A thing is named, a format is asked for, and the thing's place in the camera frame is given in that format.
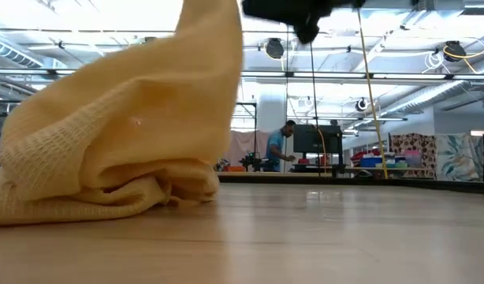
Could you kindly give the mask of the leaf print cloth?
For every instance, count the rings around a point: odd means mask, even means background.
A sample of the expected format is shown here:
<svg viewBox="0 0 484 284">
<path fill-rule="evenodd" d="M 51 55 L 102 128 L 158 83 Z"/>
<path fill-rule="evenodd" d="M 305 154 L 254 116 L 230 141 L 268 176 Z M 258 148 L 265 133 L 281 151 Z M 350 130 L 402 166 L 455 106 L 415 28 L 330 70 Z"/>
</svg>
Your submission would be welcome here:
<svg viewBox="0 0 484 284">
<path fill-rule="evenodd" d="M 466 133 L 436 135 L 439 181 L 483 181 L 482 138 Z"/>
</svg>

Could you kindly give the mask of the pink cloth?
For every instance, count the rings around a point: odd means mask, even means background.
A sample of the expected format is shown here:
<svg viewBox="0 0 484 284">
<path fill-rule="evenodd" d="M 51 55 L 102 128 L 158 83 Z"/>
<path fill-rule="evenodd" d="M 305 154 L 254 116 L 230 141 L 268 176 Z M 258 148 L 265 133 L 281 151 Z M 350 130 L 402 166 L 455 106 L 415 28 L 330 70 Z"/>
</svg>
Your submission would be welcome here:
<svg viewBox="0 0 484 284">
<path fill-rule="evenodd" d="M 250 152 L 255 152 L 258 158 L 266 157 L 266 142 L 270 133 L 257 130 L 255 132 L 230 132 L 228 150 L 222 155 L 231 166 L 241 166 L 240 160 Z"/>
</svg>

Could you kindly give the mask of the black aluminium table frame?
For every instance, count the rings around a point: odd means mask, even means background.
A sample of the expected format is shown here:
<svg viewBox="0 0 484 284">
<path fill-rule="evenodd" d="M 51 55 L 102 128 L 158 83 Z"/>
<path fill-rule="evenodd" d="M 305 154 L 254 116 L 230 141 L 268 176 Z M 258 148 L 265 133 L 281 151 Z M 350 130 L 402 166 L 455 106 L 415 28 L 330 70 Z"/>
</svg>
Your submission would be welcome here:
<svg viewBox="0 0 484 284">
<path fill-rule="evenodd" d="M 471 194 L 484 194 L 484 182 L 434 181 L 426 179 L 373 179 L 339 178 L 299 175 L 219 175 L 221 183 L 289 184 L 289 185 L 358 185 L 400 186 L 417 189 L 442 190 Z"/>
</svg>

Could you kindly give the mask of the yellow waffle-weave towel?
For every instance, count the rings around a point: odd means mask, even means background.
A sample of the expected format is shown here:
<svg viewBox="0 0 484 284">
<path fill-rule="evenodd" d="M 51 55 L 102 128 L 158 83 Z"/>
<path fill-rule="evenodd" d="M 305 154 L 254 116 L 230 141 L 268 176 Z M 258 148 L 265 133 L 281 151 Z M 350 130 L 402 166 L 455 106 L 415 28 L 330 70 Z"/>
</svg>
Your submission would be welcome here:
<svg viewBox="0 0 484 284">
<path fill-rule="evenodd" d="M 242 44 L 236 0 L 184 0 L 172 36 L 109 54 L 23 101 L 0 137 L 0 226 L 213 200 Z"/>
</svg>

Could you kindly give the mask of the person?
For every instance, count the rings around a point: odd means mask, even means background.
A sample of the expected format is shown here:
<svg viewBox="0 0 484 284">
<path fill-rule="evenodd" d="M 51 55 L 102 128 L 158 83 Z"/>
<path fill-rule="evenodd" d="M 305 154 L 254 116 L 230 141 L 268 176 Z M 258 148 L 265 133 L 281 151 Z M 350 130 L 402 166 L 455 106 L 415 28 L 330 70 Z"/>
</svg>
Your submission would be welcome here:
<svg viewBox="0 0 484 284">
<path fill-rule="evenodd" d="M 268 164 L 264 168 L 268 172 L 279 172 L 280 161 L 293 162 L 296 160 L 294 155 L 285 155 L 282 152 L 284 140 L 289 138 L 294 133 L 294 126 L 296 123 L 293 120 L 288 120 L 281 128 L 273 131 L 266 142 L 266 158 Z"/>
</svg>

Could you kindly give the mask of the black monitor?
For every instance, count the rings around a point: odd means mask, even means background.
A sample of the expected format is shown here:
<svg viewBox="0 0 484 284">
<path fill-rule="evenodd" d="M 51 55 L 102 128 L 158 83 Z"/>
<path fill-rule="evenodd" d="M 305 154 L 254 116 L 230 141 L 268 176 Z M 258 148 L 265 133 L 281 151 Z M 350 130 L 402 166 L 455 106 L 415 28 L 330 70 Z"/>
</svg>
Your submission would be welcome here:
<svg viewBox="0 0 484 284">
<path fill-rule="evenodd" d="M 340 154 L 342 152 L 341 128 L 334 125 L 295 125 L 293 151 L 298 153 Z"/>
</svg>

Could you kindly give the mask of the brown floral cloth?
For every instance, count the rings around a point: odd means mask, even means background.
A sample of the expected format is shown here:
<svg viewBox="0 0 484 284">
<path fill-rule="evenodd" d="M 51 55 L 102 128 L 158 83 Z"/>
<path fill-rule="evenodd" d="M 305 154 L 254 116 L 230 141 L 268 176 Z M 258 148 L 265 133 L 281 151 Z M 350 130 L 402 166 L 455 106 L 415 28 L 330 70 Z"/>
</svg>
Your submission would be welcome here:
<svg viewBox="0 0 484 284">
<path fill-rule="evenodd" d="M 398 155 L 419 154 L 420 162 L 412 166 L 406 159 L 411 170 L 404 171 L 404 178 L 436 178 L 437 145 L 435 136 L 419 133 L 408 133 L 390 136 L 390 149 Z"/>
</svg>

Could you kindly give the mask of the small black robot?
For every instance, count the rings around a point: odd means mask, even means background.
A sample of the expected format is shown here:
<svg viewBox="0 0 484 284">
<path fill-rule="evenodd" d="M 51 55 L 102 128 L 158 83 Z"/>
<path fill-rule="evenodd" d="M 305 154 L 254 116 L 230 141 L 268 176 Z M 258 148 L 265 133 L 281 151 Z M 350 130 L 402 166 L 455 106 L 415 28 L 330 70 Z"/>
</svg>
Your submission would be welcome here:
<svg viewBox="0 0 484 284">
<path fill-rule="evenodd" d="M 239 160 L 242 167 L 248 172 L 251 166 L 254 172 L 259 172 L 262 165 L 267 162 L 267 158 L 261 158 L 258 152 L 248 152 L 242 159 Z"/>
</svg>

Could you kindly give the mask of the black stand frame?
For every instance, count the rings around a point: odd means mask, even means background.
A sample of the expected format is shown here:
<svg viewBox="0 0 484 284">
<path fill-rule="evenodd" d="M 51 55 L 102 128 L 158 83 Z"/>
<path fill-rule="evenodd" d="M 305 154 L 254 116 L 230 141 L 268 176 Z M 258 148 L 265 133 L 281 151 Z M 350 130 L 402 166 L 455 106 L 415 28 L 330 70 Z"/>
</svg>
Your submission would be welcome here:
<svg viewBox="0 0 484 284">
<path fill-rule="evenodd" d="M 254 121 L 253 125 L 253 133 L 254 133 L 254 152 L 258 151 L 258 145 L 257 145 L 257 131 L 258 131 L 258 110 L 257 110 L 257 103 L 244 103 L 244 102 L 237 102 L 236 103 L 237 107 L 242 107 L 244 111 L 247 113 L 247 115 L 233 115 L 235 118 L 251 118 Z M 248 107 L 252 107 L 254 109 L 253 112 L 251 112 Z"/>
</svg>

